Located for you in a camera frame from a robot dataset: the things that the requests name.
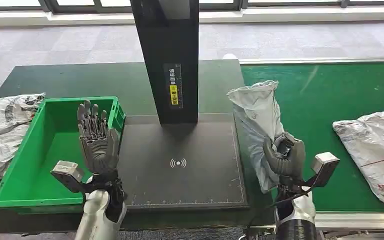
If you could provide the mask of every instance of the black mat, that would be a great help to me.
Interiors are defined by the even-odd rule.
[[[127,117],[118,169],[129,209],[247,206],[231,113],[200,114],[198,124]]]

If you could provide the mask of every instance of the table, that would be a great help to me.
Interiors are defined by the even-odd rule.
[[[333,121],[384,111],[384,59],[357,62],[361,63],[343,59],[243,61],[241,67],[237,60],[199,63],[200,113],[231,112],[231,103],[226,98],[228,90],[277,80],[275,97],[282,123],[306,143],[304,176],[311,175],[308,166],[311,156],[317,153],[330,151],[341,159],[328,185],[314,190],[316,226],[321,229],[384,229],[384,203],[371,193],[332,130]],[[117,96],[128,115],[156,114],[143,62],[18,66],[1,86],[0,97],[40,92],[46,92],[47,98]],[[238,137],[241,144],[244,135],[240,130]],[[137,230],[246,225],[251,215],[271,203],[272,198],[261,194],[245,147],[240,148],[240,154],[251,209],[127,214],[122,227]],[[80,214],[17,215],[0,209],[0,233],[73,231],[80,218]],[[272,210],[255,221],[256,225],[271,223]]]

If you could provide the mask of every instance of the green bin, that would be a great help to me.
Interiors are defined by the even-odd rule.
[[[45,99],[0,182],[0,208],[19,214],[82,212],[82,194],[72,193],[50,171],[59,160],[78,163],[86,181],[80,150],[77,109],[84,100],[106,110],[108,127],[122,133],[125,114],[117,97]]]

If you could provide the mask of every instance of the white plastic bag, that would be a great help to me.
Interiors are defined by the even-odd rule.
[[[384,202],[384,111],[357,120],[335,121],[333,129],[371,191]]]
[[[0,98],[0,180],[44,97],[42,93]]]
[[[275,141],[284,132],[281,111],[274,96],[277,86],[277,81],[268,80],[227,93],[233,102],[233,113],[240,120],[238,125],[248,138],[249,158],[263,193],[279,182],[279,176],[270,169],[263,151],[263,142],[267,138]]]

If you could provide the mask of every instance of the label sticker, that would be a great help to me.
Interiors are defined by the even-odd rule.
[[[182,67],[179,63],[165,63],[164,75],[171,109],[183,108]]]

